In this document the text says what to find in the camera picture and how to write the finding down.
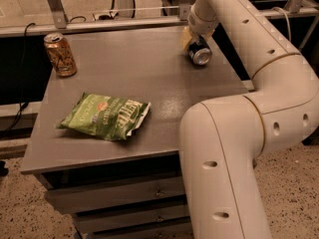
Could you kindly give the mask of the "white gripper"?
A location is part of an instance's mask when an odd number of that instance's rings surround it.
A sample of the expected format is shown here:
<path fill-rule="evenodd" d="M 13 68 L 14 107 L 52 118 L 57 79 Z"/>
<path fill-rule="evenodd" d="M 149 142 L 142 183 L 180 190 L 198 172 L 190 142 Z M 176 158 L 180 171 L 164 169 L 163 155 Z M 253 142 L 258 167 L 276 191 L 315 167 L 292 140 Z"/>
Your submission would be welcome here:
<path fill-rule="evenodd" d="M 190 7 L 187 21 L 189 27 L 184 27 L 180 36 L 180 45 L 184 51 L 196 40 L 195 34 L 208 41 L 219 23 L 209 4 L 198 4 L 197 2 Z"/>

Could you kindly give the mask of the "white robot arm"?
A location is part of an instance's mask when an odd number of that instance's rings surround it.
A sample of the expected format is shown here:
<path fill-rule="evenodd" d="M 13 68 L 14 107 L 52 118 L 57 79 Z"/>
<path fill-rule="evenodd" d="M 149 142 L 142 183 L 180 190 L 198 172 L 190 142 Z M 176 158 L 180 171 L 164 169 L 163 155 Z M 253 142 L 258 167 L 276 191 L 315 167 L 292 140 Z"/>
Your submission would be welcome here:
<path fill-rule="evenodd" d="M 272 239 L 252 161 L 310 135 L 319 79 L 302 54 L 248 1 L 196 0 L 187 33 L 219 22 L 254 90 L 191 107 L 179 158 L 194 239 Z"/>

